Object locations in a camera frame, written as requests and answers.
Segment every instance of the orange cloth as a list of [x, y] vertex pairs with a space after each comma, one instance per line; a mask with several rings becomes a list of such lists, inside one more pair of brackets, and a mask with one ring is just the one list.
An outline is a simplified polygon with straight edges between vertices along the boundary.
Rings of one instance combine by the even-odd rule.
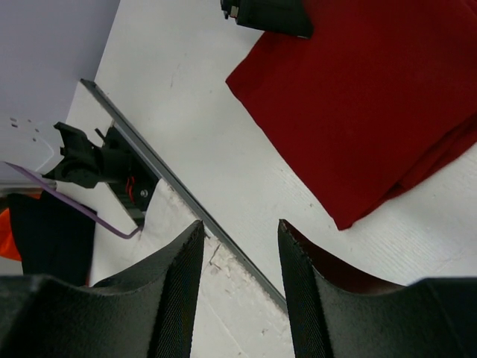
[[[31, 195], [31, 197], [38, 199], [40, 195]], [[13, 239], [9, 209], [0, 213], [0, 257], [22, 261], [22, 257], [16, 249], [15, 240]]]

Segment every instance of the metal rail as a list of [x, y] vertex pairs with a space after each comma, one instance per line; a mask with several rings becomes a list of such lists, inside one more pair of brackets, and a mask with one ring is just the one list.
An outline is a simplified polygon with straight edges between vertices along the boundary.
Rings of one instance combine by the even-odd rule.
[[131, 123], [124, 117], [121, 111], [104, 94], [101, 88], [93, 81], [81, 80], [81, 83], [109, 113], [114, 120], [114, 126], [134, 149], [149, 169], [158, 177], [163, 178], [177, 192], [177, 194], [189, 205], [190, 209], [203, 221], [209, 230], [236, 256], [237, 260], [257, 280], [262, 288], [270, 295], [278, 307], [287, 312], [286, 301], [280, 291], [263, 275], [250, 258], [233, 241], [229, 234], [217, 223], [210, 213], [190, 193], [186, 186], [164, 163], [159, 155], [147, 144], [142, 136], [134, 129]]

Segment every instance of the red cloth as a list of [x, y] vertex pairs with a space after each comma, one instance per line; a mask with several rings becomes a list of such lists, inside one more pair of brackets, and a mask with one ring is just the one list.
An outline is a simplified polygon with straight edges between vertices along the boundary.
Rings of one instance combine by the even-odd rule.
[[227, 79], [339, 229], [477, 140], [477, 0], [310, 0]]

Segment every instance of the dark red fabric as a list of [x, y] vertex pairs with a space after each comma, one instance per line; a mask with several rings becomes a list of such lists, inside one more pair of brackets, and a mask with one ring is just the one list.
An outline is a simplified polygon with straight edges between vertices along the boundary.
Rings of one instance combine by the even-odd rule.
[[227, 83], [339, 229], [477, 140], [477, 0], [310, 0]]

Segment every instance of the gray metal bar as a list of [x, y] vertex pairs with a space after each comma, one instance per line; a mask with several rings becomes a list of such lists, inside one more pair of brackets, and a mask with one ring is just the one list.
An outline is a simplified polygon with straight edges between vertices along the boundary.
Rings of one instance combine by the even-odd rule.
[[81, 80], [81, 83], [93, 95], [96, 101], [109, 113], [114, 120], [114, 125], [119, 133], [127, 140], [129, 145], [144, 160], [149, 169], [163, 178], [174, 188], [177, 194], [189, 205], [191, 210], [203, 221], [209, 230], [236, 256], [237, 260], [245, 267], [245, 269], [255, 277], [262, 288], [270, 295], [272, 300], [283, 311], [287, 312], [286, 301], [280, 291], [263, 275], [263, 273], [255, 266], [250, 258], [242, 249], [233, 241], [229, 234], [217, 223], [216, 220], [207, 212], [207, 210], [198, 202], [198, 200], [190, 193], [186, 186], [173, 173], [173, 171], [164, 163], [159, 155], [147, 144], [147, 142], [137, 133], [136, 129], [124, 117], [121, 111], [111, 102], [104, 94], [101, 88], [92, 81]]

